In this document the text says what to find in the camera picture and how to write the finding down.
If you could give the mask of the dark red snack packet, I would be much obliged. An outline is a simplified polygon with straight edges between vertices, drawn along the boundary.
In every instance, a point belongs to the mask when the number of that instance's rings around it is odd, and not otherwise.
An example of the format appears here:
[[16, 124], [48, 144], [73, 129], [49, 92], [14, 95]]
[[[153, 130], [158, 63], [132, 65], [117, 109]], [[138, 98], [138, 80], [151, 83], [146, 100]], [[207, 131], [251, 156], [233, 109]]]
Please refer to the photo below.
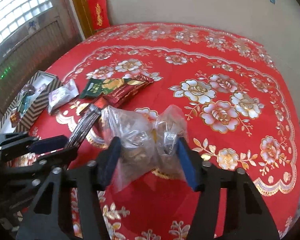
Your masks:
[[103, 109], [106, 106], [119, 108], [126, 101], [134, 97], [140, 90], [144, 89], [154, 80], [142, 74], [138, 74], [132, 78], [124, 79], [123, 84], [115, 88], [108, 94], [101, 94], [91, 104]]

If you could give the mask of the small red gold snack packet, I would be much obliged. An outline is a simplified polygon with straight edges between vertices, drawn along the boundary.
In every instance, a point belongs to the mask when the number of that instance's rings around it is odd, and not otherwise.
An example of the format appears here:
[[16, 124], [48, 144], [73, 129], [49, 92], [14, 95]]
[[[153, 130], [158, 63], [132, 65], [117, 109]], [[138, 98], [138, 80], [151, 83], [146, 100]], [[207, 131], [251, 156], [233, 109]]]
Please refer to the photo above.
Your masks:
[[12, 127], [16, 127], [19, 124], [21, 117], [18, 111], [12, 111], [10, 115], [10, 122]]

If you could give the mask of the yellow door frame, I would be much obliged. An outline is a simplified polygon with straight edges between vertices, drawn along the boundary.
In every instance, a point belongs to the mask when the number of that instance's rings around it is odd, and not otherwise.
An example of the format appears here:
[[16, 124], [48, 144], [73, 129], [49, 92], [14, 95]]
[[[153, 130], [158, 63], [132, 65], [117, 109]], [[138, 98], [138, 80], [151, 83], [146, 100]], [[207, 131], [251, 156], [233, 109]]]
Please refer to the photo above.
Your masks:
[[94, 34], [94, 28], [91, 19], [87, 0], [72, 0], [74, 8], [83, 31], [85, 38], [89, 38]]

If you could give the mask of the dark purple snack bag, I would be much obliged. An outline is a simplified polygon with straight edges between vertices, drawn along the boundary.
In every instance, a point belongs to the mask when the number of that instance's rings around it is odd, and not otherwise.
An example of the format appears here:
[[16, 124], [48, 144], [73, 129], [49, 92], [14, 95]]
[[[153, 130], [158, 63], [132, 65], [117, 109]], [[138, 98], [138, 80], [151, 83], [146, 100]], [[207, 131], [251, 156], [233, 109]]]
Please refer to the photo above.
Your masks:
[[32, 84], [26, 84], [20, 91], [22, 97], [32, 96], [36, 93], [36, 88]]

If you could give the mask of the light blue snack packet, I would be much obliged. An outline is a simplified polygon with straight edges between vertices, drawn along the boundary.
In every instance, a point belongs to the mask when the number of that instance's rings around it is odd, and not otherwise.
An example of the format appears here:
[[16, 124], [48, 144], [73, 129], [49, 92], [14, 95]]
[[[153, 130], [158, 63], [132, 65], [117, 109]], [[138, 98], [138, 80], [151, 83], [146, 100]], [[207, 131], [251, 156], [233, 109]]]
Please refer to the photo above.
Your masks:
[[21, 117], [25, 114], [25, 112], [29, 108], [30, 99], [31, 99], [31, 96], [21, 97], [21, 100], [19, 101], [18, 106], [17, 106], [17, 111], [20, 113]]

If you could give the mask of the white pink strawberry snack pack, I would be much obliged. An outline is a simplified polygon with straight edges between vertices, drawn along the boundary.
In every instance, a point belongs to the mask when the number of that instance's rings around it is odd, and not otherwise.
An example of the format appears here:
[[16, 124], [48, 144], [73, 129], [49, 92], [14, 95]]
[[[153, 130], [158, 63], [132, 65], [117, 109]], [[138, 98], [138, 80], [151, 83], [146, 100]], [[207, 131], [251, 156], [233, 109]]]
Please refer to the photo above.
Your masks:
[[54, 113], [59, 107], [69, 103], [72, 99], [79, 95], [78, 88], [74, 79], [70, 79], [65, 85], [55, 89], [49, 93], [49, 104], [47, 112], [49, 115]]

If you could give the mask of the black striped snack bar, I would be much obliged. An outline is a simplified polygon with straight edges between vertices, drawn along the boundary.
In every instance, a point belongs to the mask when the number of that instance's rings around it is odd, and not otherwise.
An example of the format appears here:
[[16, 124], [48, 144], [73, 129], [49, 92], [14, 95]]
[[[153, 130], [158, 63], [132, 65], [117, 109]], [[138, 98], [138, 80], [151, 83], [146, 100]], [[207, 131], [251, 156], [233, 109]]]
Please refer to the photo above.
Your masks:
[[72, 132], [68, 142], [64, 148], [75, 147], [79, 148], [93, 127], [94, 123], [101, 116], [101, 109], [93, 104], [90, 104], [84, 115], [80, 119], [76, 128]]

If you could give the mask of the dark green snack packet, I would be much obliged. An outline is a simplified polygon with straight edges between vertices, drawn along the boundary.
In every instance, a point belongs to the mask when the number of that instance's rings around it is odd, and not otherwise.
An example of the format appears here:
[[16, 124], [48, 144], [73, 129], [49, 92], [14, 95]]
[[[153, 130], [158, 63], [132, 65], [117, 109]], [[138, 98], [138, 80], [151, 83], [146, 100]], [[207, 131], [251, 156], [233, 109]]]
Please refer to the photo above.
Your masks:
[[89, 79], [79, 98], [97, 98], [101, 94], [107, 95], [129, 81], [131, 81], [131, 78]]

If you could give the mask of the lower red wall banner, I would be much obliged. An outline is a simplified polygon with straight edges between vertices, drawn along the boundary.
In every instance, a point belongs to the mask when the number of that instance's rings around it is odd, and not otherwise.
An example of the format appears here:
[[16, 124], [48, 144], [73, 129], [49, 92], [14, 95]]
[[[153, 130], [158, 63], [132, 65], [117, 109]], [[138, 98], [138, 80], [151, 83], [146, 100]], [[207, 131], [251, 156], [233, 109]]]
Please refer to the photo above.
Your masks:
[[87, 0], [93, 29], [100, 30], [110, 26], [107, 13], [107, 0]]

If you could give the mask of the red floral tablecloth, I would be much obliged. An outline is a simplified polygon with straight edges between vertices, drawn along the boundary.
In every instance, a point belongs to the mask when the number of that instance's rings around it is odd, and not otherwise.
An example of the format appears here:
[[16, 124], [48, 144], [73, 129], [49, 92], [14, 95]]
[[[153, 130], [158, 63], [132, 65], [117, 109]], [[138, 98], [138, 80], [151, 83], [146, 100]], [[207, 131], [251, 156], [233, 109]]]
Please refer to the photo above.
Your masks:
[[[51, 67], [81, 92], [90, 79], [142, 74], [153, 83], [122, 107], [152, 123], [169, 105], [187, 121], [189, 146], [218, 168], [243, 168], [262, 194], [279, 236], [292, 227], [300, 196], [300, 126], [293, 100], [271, 57], [247, 38], [181, 24], [107, 28]], [[56, 115], [44, 110], [30, 129], [40, 139], [69, 136], [89, 99]], [[155, 168], [121, 192], [98, 193], [111, 239], [185, 239], [199, 194]]]

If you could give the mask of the clear bag of snacks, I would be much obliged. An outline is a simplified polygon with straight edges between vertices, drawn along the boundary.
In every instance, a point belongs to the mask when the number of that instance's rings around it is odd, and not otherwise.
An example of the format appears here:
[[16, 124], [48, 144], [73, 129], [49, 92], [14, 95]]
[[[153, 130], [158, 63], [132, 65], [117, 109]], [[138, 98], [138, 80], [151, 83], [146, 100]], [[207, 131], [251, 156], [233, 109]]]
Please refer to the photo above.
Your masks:
[[178, 106], [168, 106], [153, 121], [142, 113], [107, 106], [101, 112], [101, 131], [107, 144], [114, 137], [121, 141], [114, 178], [116, 191], [156, 168], [174, 179], [185, 179], [177, 156], [177, 141], [181, 137], [187, 139], [188, 132]]

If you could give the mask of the brown wooden door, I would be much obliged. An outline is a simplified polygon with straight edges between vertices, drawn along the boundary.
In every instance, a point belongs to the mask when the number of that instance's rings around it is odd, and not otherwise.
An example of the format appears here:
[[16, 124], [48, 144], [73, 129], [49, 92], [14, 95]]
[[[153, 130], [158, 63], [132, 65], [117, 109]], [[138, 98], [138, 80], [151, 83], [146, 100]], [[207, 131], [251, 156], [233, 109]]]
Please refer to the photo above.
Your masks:
[[23, 85], [45, 71], [79, 43], [81, 37], [73, 13], [56, 7], [41, 13], [30, 33], [25, 24], [0, 45], [0, 119]]

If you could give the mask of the striped white storage box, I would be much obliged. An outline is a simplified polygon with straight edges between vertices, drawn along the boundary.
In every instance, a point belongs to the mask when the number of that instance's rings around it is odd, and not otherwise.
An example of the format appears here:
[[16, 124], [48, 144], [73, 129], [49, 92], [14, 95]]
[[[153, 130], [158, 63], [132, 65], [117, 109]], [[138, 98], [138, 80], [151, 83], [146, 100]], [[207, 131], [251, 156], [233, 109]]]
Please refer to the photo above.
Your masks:
[[61, 87], [53, 74], [38, 71], [13, 99], [0, 121], [0, 133], [29, 131], [49, 103], [49, 93]]

